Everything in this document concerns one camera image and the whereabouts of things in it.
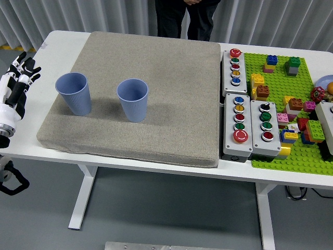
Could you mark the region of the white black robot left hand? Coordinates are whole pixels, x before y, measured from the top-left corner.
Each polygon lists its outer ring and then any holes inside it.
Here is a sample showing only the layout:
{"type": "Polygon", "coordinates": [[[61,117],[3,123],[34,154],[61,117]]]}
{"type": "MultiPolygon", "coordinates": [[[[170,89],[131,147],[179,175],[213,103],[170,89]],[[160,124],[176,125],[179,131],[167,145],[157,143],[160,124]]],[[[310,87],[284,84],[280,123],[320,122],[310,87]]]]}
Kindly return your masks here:
{"type": "Polygon", "coordinates": [[[1,77],[1,123],[11,125],[23,119],[26,93],[41,76],[41,67],[35,68],[35,60],[22,52],[1,77]]]}

